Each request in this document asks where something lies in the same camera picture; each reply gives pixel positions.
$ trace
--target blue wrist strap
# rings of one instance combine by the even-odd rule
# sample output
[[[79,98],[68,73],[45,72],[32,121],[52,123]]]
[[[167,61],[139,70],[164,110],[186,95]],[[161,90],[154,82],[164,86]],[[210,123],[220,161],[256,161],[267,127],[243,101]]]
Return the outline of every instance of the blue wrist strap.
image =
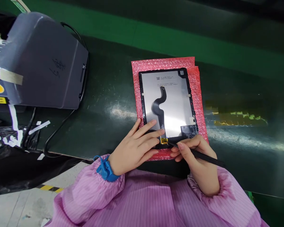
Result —
[[[111,169],[110,163],[107,160],[109,156],[106,157],[106,159],[102,159],[100,156],[96,155],[94,157],[94,160],[96,157],[99,157],[101,159],[101,164],[97,168],[97,173],[99,173],[104,180],[107,180],[109,182],[116,181],[120,176],[117,176],[113,173],[113,170]]]

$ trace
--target finger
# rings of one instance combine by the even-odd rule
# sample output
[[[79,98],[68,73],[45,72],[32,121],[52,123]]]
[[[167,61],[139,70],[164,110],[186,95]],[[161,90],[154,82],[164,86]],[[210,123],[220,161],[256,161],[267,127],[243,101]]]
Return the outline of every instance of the finger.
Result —
[[[179,162],[179,161],[181,161],[183,159],[183,156],[180,154],[180,155],[178,155],[176,158],[175,158],[175,161],[176,162]]]
[[[138,140],[138,144],[141,145],[142,143],[144,143],[147,140],[150,140],[151,138],[158,138],[161,135],[163,135],[165,132],[164,129],[160,129],[154,132],[150,132],[145,134],[144,136],[142,136],[141,138],[137,139]]]
[[[177,143],[177,145],[180,149],[181,155],[190,167],[198,164],[195,156],[192,154],[190,148],[185,143],[179,142]]]
[[[138,146],[138,150],[142,152],[143,154],[145,154],[147,151],[149,151],[150,149],[152,149],[154,146],[156,146],[159,143],[160,143],[160,140],[158,140],[157,138],[151,138],[150,140],[147,140],[146,142]]]
[[[133,128],[127,134],[128,137],[132,136],[138,130],[140,123],[141,123],[141,119],[138,118]]]
[[[140,161],[138,162],[138,166],[140,166],[142,163],[146,162],[147,160],[149,160],[154,154],[159,153],[158,150],[156,149],[151,149],[149,151],[147,151],[142,158],[140,159]]]
[[[170,156],[171,156],[171,157],[177,157],[179,154],[181,154],[180,151],[172,152],[172,153],[170,153]]]
[[[148,130],[150,130],[155,124],[156,124],[156,120],[153,119],[150,122],[148,122],[146,125],[144,125],[142,128],[140,128],[138,131],[136,131],[133,135],[133,137],[135,139],[140,138],[141,136],[143,136]]]
[[[172,152],[178,152],[179,151],[179,148],[177,147],[173,147],[172,149],[170,149]]]
[[[191,149],[195,149],[201,153],[216,158],[216,153],[213,151],[207,141],[199,134],[194,136],[192,139],[183,140],[181,142],[186,144]]]
[[[180,142],[185,143],[185,142],[190,141],[190,140],[191,140],[191,139],[184,139],[184,140],[181,140]],[[171,151],[172,151],[172,152],[178,152],[178,151],[179,151],[179,148],[173,147],[173,148],[171,149]]]

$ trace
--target gray floor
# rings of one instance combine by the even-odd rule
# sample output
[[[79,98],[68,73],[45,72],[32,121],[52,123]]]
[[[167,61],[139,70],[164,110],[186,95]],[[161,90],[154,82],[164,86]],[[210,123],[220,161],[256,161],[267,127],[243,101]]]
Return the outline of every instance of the gray floor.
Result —
[[[65,188],[71,185],[87,164],[79,163],[63,174],[44,183]],[[57,193],[31,189],[0,195],[0,227],[40,227],[53,214],[53,200]]]

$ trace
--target gray machine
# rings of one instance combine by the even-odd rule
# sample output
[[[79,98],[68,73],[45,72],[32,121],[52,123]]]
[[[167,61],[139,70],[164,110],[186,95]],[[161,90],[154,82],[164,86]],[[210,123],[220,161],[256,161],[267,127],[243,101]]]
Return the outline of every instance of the gray machine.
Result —
[[[88,51],[63,26],[20,14],[0,40],[0,104],[77,109]]]

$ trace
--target black pen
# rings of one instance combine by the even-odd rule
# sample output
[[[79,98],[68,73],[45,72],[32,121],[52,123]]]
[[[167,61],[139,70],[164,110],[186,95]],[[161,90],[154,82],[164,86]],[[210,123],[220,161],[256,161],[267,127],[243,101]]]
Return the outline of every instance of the black pen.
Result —
[[[171,142],[168,142],[170,145],[176,147],[176,148],[179,148],[177,144],[173,144]],[[206,162],[209,162],[209,163],[212,163],[212,164],[215,164],[217,166],[220,166],[220,167],[223,167],[225,168],[225,163],[222,162],[222,161],[219,161],[218,159],[215,159],[215,158],[212,158],[206,154],[203,154],[201,152],[198,152],[196,150],[193,150],[193,149],[190,149],[192,151],[192,154],[195,156],[195,158],[199,158],[199,159],[202,159]]]

